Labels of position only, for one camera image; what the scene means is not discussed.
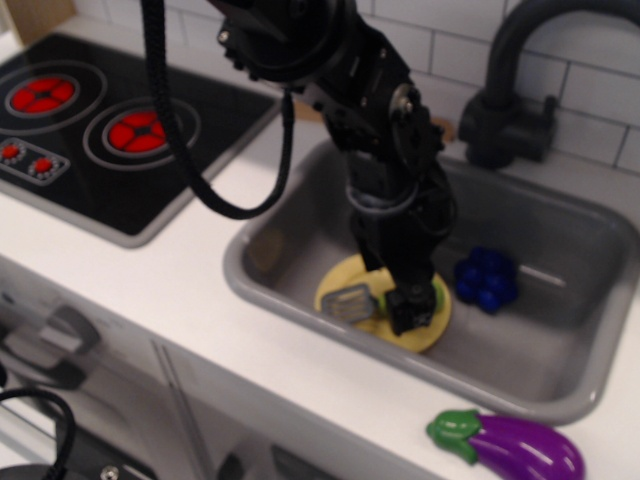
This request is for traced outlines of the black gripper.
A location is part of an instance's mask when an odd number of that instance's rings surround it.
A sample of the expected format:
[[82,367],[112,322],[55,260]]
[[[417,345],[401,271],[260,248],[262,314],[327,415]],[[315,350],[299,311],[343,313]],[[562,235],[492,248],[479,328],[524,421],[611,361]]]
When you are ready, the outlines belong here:
[[449,189],[416,189],[402,199],[383,200],[347,191],[351,230],[365,269],[386,269],[396,289],[385,294],[396,336],[428,327],[436,311],[432,254],[450,234],[457,205]]

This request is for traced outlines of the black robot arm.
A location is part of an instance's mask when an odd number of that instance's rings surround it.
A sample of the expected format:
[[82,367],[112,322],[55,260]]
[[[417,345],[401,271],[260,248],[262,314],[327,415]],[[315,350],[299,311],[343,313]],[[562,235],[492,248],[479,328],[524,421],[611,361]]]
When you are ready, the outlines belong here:
[[250,77],[319,112],[346,162],[351,228],[368,270],[386,269],[394,334],[436,311],[432,254],[456,219],[434,125],[401,55],[352,1],[219,1],[219,41]]

